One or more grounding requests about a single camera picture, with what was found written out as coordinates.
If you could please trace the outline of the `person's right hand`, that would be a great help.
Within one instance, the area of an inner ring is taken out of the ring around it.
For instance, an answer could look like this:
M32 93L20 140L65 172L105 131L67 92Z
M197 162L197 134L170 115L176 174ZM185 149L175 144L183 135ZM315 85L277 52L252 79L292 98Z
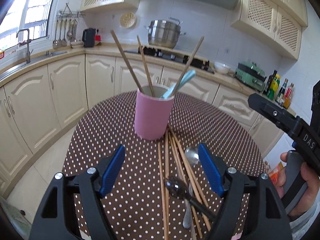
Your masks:
M314 205L319 192L319 176L297 153L284 152L280 158L287 165L278 172L275 188L288 217L294 221Z

